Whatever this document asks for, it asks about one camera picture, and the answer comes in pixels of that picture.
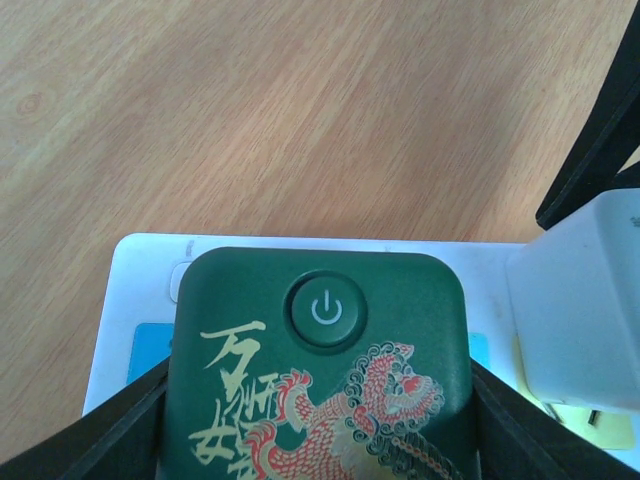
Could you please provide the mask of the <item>white multi-socket power strip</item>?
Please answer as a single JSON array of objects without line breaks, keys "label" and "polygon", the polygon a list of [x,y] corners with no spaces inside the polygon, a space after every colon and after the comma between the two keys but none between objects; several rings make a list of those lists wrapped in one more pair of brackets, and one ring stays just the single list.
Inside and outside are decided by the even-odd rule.
[{"label": "white multi-socket power strip", "polygon": [[424,254],[446,264],[464,294],[471,363],[477,362],[572,433],[639,473],[639,409],[546,403],[530,391],[506,266],[526,244],[132,234],[116,246],[84,411],[90,413],[164,360],[187,268],[219,248]]}]

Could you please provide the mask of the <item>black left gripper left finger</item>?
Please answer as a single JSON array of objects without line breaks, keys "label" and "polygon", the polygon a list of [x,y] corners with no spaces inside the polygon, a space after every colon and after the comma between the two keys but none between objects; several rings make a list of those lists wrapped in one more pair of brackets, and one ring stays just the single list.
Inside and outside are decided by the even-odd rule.
[{"label": "black left gripper left finger", "polygon": [[3,479],[154,479],[169,361],[1,464]]}]

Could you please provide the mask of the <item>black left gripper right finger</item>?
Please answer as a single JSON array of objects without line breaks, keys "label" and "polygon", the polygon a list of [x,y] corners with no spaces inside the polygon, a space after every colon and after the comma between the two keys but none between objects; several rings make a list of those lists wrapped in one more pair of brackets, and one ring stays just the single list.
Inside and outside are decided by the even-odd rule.
[{"label": "black left gripper right finger", "polygon": [[639,473],[553,420],[472,362],[484,479],[637,479]]}]

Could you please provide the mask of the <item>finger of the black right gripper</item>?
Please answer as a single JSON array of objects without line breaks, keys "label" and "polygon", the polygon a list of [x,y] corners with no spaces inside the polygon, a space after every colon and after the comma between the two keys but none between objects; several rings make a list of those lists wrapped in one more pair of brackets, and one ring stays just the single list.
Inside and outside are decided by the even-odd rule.
[{"label": "finger of the black right gripper", "polygon": [[591,113],[535,218],[548,230],[599,194],[639,186],[639,9],[629,20]]}]

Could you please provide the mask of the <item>dark green cube adapter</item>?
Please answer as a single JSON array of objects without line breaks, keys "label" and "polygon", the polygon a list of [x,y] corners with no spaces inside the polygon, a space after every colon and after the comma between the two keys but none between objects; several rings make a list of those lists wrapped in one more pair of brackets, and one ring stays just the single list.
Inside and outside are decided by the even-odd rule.
[{"label": "dark green cube adapter", "polygon": [[477,479],[464,294],[424,254],[219,248],[179,288],[163,479]]}]

